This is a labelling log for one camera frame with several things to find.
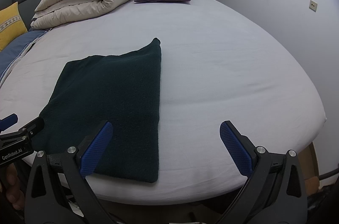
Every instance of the human hand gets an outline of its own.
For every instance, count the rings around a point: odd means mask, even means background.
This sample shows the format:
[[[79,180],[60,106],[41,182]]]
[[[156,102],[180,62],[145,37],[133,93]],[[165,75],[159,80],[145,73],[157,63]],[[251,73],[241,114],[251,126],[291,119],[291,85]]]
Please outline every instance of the human hand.
[[[16,210],[22,210],[25,206],[25,196],[20,190],[20,180],[18,178],[17,170],[14,164],[10,164],[6,169],[6,180],[9,187],[6,190],[6,197],[9,202],[13,204]]]

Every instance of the white bed sheet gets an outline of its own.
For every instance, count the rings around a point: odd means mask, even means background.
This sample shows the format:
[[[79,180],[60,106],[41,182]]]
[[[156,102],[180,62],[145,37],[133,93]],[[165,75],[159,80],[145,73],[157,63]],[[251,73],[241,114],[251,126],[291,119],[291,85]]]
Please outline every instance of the white bed sheet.
[[[221,3],[192,0],[130,1],[104,16],[48,32],[0,89],[0,118],[19,117],[6,132],[39,115],[68,61],[121,55],[155,37],[162,49],[159,179],[148,184],[94,174],[87,181],[99,198],[177,204],[240,187],[245,177],[219,136],[225,120],[254,145],[277,153],[300,151],[322,127],[325,113],[318,92],[282,45]],[[33,159],[26,158],[30,164]]]

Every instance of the black blanket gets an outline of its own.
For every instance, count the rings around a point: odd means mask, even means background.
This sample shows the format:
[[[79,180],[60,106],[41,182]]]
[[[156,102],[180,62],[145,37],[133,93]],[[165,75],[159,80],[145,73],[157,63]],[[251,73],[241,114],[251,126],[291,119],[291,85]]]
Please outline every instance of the black blanket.
[[[157,38],[124,55],[68,62],[40,113],[45,128],[33,137],[34,150],[64,152],[108,120],[113,138],[95,172],[157,181],[160,62]]]

